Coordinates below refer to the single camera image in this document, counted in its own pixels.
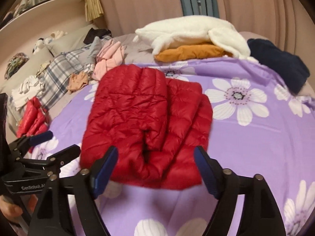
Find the left hand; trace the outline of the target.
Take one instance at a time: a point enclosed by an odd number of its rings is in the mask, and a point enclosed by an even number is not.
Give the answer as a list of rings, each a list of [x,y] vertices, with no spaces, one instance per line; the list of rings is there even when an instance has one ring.
[[[37,201],[38,198],[36,197],[36,195],[31,195],[31,197],[29,198],[27,207],[32,213],[35,210]],[[22,215],[22,209],[15,204],[9,203],[7,200],[5,200],[3,195],[1,195],[1,212],[6,219],[16,224],[19,223],[18,218]]]

